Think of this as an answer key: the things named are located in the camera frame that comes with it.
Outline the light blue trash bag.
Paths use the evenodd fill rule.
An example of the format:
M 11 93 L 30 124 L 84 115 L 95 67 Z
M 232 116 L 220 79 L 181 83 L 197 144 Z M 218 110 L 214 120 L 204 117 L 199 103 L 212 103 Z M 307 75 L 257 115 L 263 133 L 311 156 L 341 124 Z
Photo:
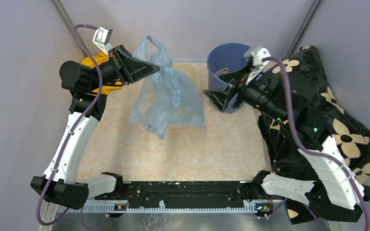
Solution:
M 168 128 L 204 125 L 204 112 L 196 83 L 183 71 L 173 68 L 173 57 L 165 45 L 147 35 L 133 57 L 148 61 L 159 71 L 142 81 L 139 96 L 130 111 L 130 122 L 164 139 Z

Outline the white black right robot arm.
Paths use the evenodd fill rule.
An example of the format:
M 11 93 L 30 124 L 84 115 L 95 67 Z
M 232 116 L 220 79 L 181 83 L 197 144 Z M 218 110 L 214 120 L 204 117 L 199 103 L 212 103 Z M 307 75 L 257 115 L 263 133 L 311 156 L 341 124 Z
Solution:
M 281 74 L 281 80 L 263 85 L 252 69 L 244 68 L 225 74 L 225 87 L 203 93 L 221 110 L 236 98 L 235 104 L 249 104 L 273 119 L 317 175 L 317 180 L 299 180 L 260 171 L 251 182 L 254 196 L 281 196 L 300 203 L 316 218 L 357 222 L 366 214 L 370 187 L 356 180 L 321 112 L 312 110 L 304 95 L 292 92 L 285 66 Z

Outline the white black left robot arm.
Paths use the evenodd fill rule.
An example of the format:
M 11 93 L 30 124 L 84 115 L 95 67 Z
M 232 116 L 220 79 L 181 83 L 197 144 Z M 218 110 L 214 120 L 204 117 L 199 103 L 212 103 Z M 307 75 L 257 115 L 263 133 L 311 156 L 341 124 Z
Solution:
M 109 59 L 97 68 L 74 61 L 66 61 L 60 67 L 62 87 L 72 94 L 67 126 L 51 163 L 42 176 L 34 176 L 30 183 L 49 203 L 79 210 L 88 199 L 103 194 L 120 199 L 125 193 L 122 176 L 118 174 L 102 173 L 99 177 L 77 179 L 87 143 L 106 108 L 107 95 L 97 95 L 94 91 L 117 81 L 124 85 L 136 83 L 160 68 L 134 58 L 122 45 L 108 53 Z

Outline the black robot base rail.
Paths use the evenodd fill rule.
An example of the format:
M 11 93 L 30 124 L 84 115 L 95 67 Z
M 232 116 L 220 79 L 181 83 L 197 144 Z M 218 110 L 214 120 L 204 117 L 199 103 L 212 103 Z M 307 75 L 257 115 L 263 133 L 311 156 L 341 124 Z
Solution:
M 253 213 L 267 216 L 278 196 L 253 190 L 248 181 L 126 181 L 122 189 L 87 200 L 85 213 Z

